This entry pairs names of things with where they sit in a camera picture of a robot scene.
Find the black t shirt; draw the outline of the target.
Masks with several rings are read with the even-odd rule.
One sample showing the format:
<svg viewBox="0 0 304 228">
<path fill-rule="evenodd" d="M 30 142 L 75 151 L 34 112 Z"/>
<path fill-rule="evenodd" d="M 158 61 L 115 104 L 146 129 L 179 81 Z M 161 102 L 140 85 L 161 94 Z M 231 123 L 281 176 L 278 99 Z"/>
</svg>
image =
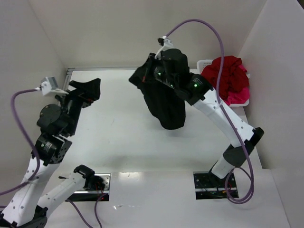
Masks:
<svg viewBox="0 0 304 228">
<path fill-rule="evenodd" d="M 185 102 L 180 99 L 172 88 L 157 80 L 143 80 L 147 64 L 138 67 L 129 78 L 129 82 L 143 94 L 147 107 L 161 126 L 167 130 L 182 128 L 185 124 Z"/>
</svg>

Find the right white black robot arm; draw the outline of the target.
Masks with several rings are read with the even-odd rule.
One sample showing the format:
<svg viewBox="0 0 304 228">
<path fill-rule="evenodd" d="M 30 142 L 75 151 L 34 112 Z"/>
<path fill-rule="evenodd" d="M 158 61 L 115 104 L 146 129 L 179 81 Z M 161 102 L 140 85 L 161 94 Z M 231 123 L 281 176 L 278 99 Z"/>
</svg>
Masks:
<svg viewBox="0 0 304 228">
<path fill-rule="evenodd" d="M 216 89 L 203 76 L 190 72 L 187 56 L 178 49 L 150 53 L 129 81 L 141 90 L 149 111 L 163 128 L 183 127 L 188 103 L 223 132 L 230 145 L 209 171 L 218 179 L 241 167 L 264 135 L 262 128 L 245 123 L 219 100 Z"/>
</svg>

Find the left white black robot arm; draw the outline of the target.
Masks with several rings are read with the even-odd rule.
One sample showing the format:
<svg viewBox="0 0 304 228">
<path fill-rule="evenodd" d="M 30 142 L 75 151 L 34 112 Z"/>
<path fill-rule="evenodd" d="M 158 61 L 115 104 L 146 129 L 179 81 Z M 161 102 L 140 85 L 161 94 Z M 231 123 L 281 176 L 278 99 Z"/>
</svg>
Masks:
<svg viewBox="0 0 304 228">
<path fill-rule="evenodd" d="M 65 180 L 48 193 L 44 189 L 71 147 L 69 137 L 76 132 L 80 112 L 100 98 L 101 80 L 71 81 L 72 90 L 62 90 L 55 78 L 44 78 L 36 91 L 54 95 L 57 103 L 39 113 L 40 136 L 29 141 L 32 149 L 27 171 L 14 197 L 0 212 L 3 228 L 43 228 L 50 215 L 79 189 L 98 190 L 102 181 L 85 165 L 77 166 Z"/>
</svg>

